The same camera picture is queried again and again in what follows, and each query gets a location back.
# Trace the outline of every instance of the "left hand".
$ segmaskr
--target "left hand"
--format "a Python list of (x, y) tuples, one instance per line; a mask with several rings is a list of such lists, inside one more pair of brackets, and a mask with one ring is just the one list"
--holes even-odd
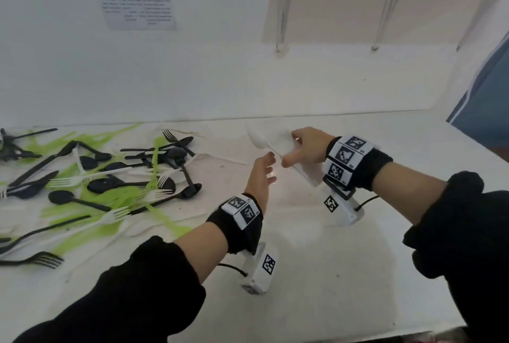
[(263, 214), (267, 209), (267, 202), (269, 201), (269, 185), (276, 180), (276, 177), (267, 178), (267, 174), (272, 173), (271, 165), (274, 165), (275, 162), (276, 159), (272, 152), (268, 152), (263, 157), (257, 158), (244, 191), (256, 198)]

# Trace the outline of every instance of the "black cable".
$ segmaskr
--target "black cable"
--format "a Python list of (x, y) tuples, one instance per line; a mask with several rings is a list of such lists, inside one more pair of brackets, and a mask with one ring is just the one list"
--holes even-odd
[(219, 263), (218, 265), (220, 265), (221, 267), (228, 267), (228, 268), (231, 268), (231, 269), (235, 269), (237, 272), (239, 272), (242, 276), (244, 277), (247, 277), (247, 273), (245, 273), (242, 269), (240, 268), (237, 268), (233, 265), (230, 265), (230, 264), (223, 264), (223, 263)]
[(362, 208), (364, 205), (366, 205), (368, 202), (373, 201), (375, 198), (380, 197), (379, 195), (376, 195), (374, 197), (368, 198), (366, 201), (364, 201), (362, 204), (360, 204), (357, 208), (354, 208), (353, 210), (358, 212), (360, 211), (360, 208)]

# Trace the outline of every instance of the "black sleeve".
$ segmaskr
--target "black sleeve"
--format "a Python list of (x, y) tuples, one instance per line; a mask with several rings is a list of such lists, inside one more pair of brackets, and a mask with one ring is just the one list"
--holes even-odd
[(452, 176), (403, 243), (415, 249), (413, 262), (420, 273), (445, 277), (476, 342), (506, 341), (509, 192), (483, 194), (483, 188), (476, 173)]
[(180, 247), (154, 236), (103, 272), (87, 295), (14, 342), (166, 343), (192, 323), (205, 296)]

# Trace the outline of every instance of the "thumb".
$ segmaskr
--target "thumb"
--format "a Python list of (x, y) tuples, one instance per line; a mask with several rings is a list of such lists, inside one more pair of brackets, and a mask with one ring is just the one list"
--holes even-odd
[(281, 162), (282, 167), (290, 167), (300, 162), (302, 149), (286, 154)]

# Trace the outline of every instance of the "white table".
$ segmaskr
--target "white table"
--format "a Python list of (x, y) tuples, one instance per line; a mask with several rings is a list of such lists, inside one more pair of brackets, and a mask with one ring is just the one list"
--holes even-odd
[[(297, 117), (288, 121), (295, 128), (310, 125), (329, 133), (362, 135), (396, 161), (442, 179), (470, 170), (484, 178), (486, 191), (509, 189), (507, 163), (431, 113)], [(234, 137), (245, 135), (245, 122), (200, 125), (215, 136)], [(157, 124), (145, 124), (129, 135), (139, 136), (155, 127)], [(73, 129), (91, 132), (96, 128)], [(104, 131), (108, 126), (99, 128)], [(410, 225), (389, 205), (374, 200), (366, 205), (362, 221), (340, 228), (326, 215), (310, 213), (314, 205), (310, 188), (296, 171), (276, 168), (275, 172), (278, 183), (271, 188), (262, 240), (277, 245), (280, 261), (268, 294), (248, 295), (239, 287), (234, 271), (218, 267), (205, 282), (207, 299), (197, 319), (173, 336), (172, 342), (355, 341), (463, 323), (445, 280), (428, 280), (413, 267), (412, 250), (401, 243)], [(244, 180), (235, 181), (237, 186), (245, 183), (247, 175), (235, 178)], [(211, 186), (204, 182), (204, 194)], [(225, 186), (229, 188), (215, 193), (221, 196), (217, 203), (232, 193), (231, 184)], [(360, 191), (356, 198), (363, 201), (371, 195)], [(186, 221), (199, 224), (204, 219)], [(24, 329), (57, 315), (85, 295), (102, 271), (124, 262), (153, 234), (167, 241), (173, 238), (162, 226), (138, 237), (119, 238), (64, 280), (55, 280), (55, 271), (47, 269), (0, 270), (0, 342), (12, 341)], [(242, 260), (241, 256), (225, 259), (234, 264)]]

